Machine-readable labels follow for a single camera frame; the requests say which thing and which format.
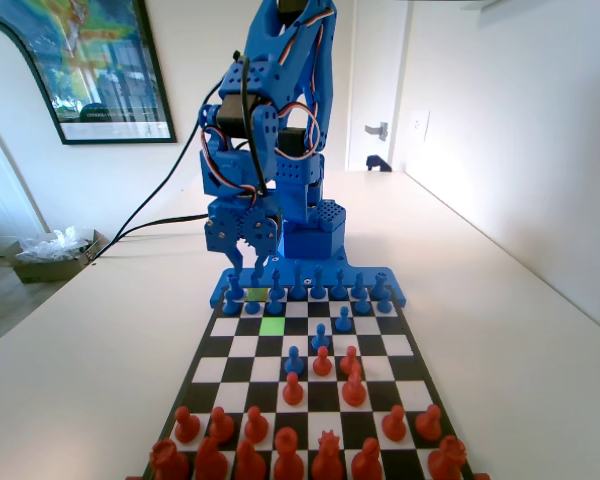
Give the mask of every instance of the chess board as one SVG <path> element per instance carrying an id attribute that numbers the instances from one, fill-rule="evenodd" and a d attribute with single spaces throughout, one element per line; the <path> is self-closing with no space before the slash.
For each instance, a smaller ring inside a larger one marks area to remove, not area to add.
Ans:
<path id="1" fill-rule="evenodd" d="M 235 421 L 233 437 L 219 448 L 229 461 L 228 478 L 232 478 L 235 451 L 245 438 L 244 426 L 247 410 L 256 405 L 269 422 L 267 437 L 255 445 L 267 466 L 267 478 L 272 477 L 277 452 L 273 446 L 276 432 L 291 427 L 298 434 L 298 455 L 305 464 L 305 478 L 311 478 L 311 462 L 318 453 L 318 439 L 322 431 L 333 430 L 340 437 L 340 457 L 346 466 L 345 478 L 351 480 L 351 461 L 361 450 L 368 437 L 378 439 L 385 478 L 430 480 L 427 458 L 439 442 L 429 442 L 419 437 L 415 429 L 418 414 L 435 403 L 442 410 L 444 435 L 455 435 L 431 376 L 420 355 L 402 309 L 393 298 L 390 313 L 377 310 L 371 301 L 371 311 L 364 316 L 355 313 L 355 299 L 335 300 L 328 295 L 316 300 L 309 294 L 296 301 L 289 297 L 289 287 L 280 301 L 283 310 L 271 315 L 265 305 L 268 288 L 249 289 L 246 301 L 258 301 L 260 311 L 250 315 L 245 311 L 245 299 L 235 315 L 226 315 L 220 304 L 209 325 L 184 379 L 180 392 L 166 421 L 160 439 L 171 438 L 178 450 L 192 465 L 196 451 L 210 426 L 211 410 L 216 406 Z M 349 307 L 353 316 L 353 329 L 346 334 L 335 329 L 335 321 L 342 306 Z M 331 339 L 329 359 L 331 373 L 320 377 L 313 372 L 312 364 L 317 352 L 311 339 L 318 324 L 323 323 Z M 342 398 L 342 385 L 346 375 L 339 370 L 346 349 L 353 345 L 358 350 L 362 366 L 363 384 L 367 399 L 359 407 L 351 407 Z M 282 397 L 286 384 L 284 362 L 289 348 L 298 347 L 305 369 L 299 376 L 304 388 L 304 398 L 299 405 L 289 406 Z M 178 442 L 174 436 L 175 410 L 186 406 L 201 421 L 201 432 L 189 444 Z M 407 436 L 400 442 L 389 440 L 382 432 L 382 418 L 394 405 L 402 405 L 406 412 Z M 149 466 L 143 479 L 153 478 Z M 469 465 L 462 469 L 464 480 L 473 480 Z"/>

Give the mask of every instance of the wooden floor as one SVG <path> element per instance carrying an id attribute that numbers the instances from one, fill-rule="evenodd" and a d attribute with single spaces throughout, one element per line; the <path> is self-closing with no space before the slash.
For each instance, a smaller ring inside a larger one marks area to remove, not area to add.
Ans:
<path id="1" fill-rule="evenodd" d="M 0 258 L 0 338 L 42 305 L 66 282 L 25 285 Z"/>

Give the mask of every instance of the cardboard box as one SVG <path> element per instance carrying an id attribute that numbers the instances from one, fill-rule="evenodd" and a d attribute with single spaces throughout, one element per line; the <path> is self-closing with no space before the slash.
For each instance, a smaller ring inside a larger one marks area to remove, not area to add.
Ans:
<path id="1" fill-rule="evenodd" d="M 55 235 L 43 240 L 52 240 Z M 93 242 L 82 249 L 78 258 L 72 260 L 60 260 L 57 262 L 44 263 L 23 263 L 16 255 L 22 253 L 22 247 L 19 242 L 14 243 L 4 253 L 5 258 L 13 267 L 18 278 L 22 283 L 42 283 L 42 282 L 61 282 L 71 280 L 80 273 L 93 258 L 102 250 L 107 243 L 107 239 L 97 230 L 93 231 Z"/>

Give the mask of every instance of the green square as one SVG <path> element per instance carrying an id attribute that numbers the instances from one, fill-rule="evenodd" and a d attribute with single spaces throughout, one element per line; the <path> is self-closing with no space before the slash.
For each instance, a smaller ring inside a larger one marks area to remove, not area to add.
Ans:
<path id="1" fill-rule="evenodd" d="M 247 292 L 247 302 L 266 302 L 268 288 L 250 288 Z"/>
<path id="2" fill-rule="evenodd" d="M 260 335 L 282 337 L 284 335 L 284 317 L 264 317 L 260 323 Z"/>

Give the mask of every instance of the white wall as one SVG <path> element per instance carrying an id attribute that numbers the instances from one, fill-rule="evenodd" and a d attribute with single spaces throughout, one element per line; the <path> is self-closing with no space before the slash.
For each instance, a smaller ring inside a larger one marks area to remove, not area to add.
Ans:
<path id="1" fill-rule="evenodd" d="M 600 324 L 600 0 L 461 6 L 415 2 L 396 158 Z"/>
<path id="2" fill-rule="evenodd" d="M 112 235 L 175 162 L 208 90 L 243 50 L 259 0 L 147 0 L 153 37 L 179 144 L 63 146 L 28 67 L 0 32 L 0 138 L 52 229 L 84 225 Z M 340 2 L 334 70 L 350 71 L 352 4 Z M 349 78 L 336 75 L 329 145 L 344 168 Z M 199 172 L 199 143 L 173 183 L 139 216 L 146 219 Z"/>

